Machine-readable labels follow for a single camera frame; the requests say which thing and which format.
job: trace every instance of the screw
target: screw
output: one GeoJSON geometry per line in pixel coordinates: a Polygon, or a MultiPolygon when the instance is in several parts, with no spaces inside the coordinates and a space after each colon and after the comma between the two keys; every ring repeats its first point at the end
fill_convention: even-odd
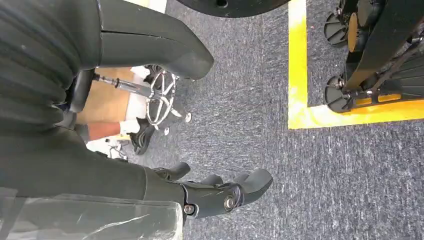
{"type": "Polygon", "coordinates": [[[194,214],[195,210],[196,210],[196,208],[193,205],[185,205],[184,206],[184,213],[187,214],[187,215],[194,214]]]}
{"type": "Polygon", "coordinates": [[[224,200],[224,207],[227,211],[230,211],[234,208],[236,205],[236,201],[234,200],[234,197],[229,195],[224,200]]]}

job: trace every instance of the clear plastic bag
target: clear plastic bag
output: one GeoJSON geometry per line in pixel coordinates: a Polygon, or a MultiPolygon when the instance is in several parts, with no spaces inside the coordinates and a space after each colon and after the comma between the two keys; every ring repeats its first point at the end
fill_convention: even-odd
{"type": "Polygon", "coordinates": [[[15,195],[0,188],[0,240],[183,239],[183,211],[175,202],[15,195]]]}

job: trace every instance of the metal frame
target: metal frame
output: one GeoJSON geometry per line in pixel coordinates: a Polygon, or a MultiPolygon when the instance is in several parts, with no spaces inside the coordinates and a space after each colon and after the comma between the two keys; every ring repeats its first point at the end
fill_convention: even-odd
{"type": "MultiPolygon", "coordinates": [[[[177,103],[175,101],[175,97],[177,81],[180,79],[180,77],[166,70],[161,70],[156,73],[150,87],[146,87],[130,81],[121,80],[119,78],[100,76],[98,74],[94,75],[94,79],[98,80],[99,82],[113,85],[116,89],[125,90],[130,93],[135,93],[147,97],[147,120],[152,126],[155,127],[156,130],[160,130],[159,126],[169,118],[170,114],[177,117],[178,119],[183,119],[185,123],[189,123],[192,120],[192,114],[190,112],[186,112],[181,106],[178,109],[176,108],[177,103]],[[166,86],[167,77],[171,78],[171,83],[168,86],[166,86]],[[161,87],[160,90],[157,90],[155,89],[155,86],[159,79],[161,81],[161,87]],[[158,107],[155,109],[156,114],[154,116],[151,115],[153,109],[152,103],[158,103],[158,107]]],[[[164,126],[163,132],[165,136],[167,136],[170,132],[169,126],[164,126]]]]}
{"type": "MultiPolygon", "coordinates": [[[[392,83],[402,81],[403,78],[392,77],[402,71],[404,64],[412,58],[417,61],[417,55],[421,54],[423,35],[417,36],[416,32],[424,19],[423,9],[423,1],[340,1],[336,15],[342,26],[340,29],[346,30],[345,34],[349,35],[349,53],[344,73],[331,78],[325,88],[325,101],[331,110],[341,113],[353,108],[424,98],[424,89],[422,94],[411,95],[404,91],[405,85],[392,83]],[[369,22],[369,16],[377,20],[369,22]],[[354,27],[358,26],[357,29],[349,29],[352,27],[352,19],[357,24],[354,24],[354,27]],[[409,48],[396,57],[408,39],[409,48]],[[379,100],[381,96],[393,94],[400,97],[395,100],[379,100]],[[359,104],[360,100],[365,99],[370,102],[359,104]]],[[[417,78],[422,76],[419,67],[415,66],[419,72],[417,78]]]]}

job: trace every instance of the yellow floor tape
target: yellow floor tape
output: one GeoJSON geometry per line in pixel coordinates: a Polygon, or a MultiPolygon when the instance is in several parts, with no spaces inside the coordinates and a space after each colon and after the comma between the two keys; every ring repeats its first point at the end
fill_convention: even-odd
{"type": "Polygon", "coordinates": [[[288,128],[311,129],[424,119],[424,100],[388,103],[335,113],[326,105],[308,107],[306,0],[288,4],[288,128]]]}

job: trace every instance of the gray carpet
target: gray carpet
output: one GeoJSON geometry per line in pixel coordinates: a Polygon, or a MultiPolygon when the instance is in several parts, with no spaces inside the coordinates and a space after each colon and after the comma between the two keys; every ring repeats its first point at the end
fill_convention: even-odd
{"type": "MultiPolygon", "coordinates": [[[[323,103],[327,80],[342,69],[343,49],[323,37],[337,0],[308,1],[309,103],[323,103]]],[[[288,130],[288,8],[243,19],[194,12],[168,0],[216,59],[211,73],[184,82],[193,113],[169,136],[155,134],[150,167],[192,166],[186,180],[225,180],[255,168],[274,183],[255,204],[189,221],[185,240],[423,239],[423,121],[288,130]]]]}

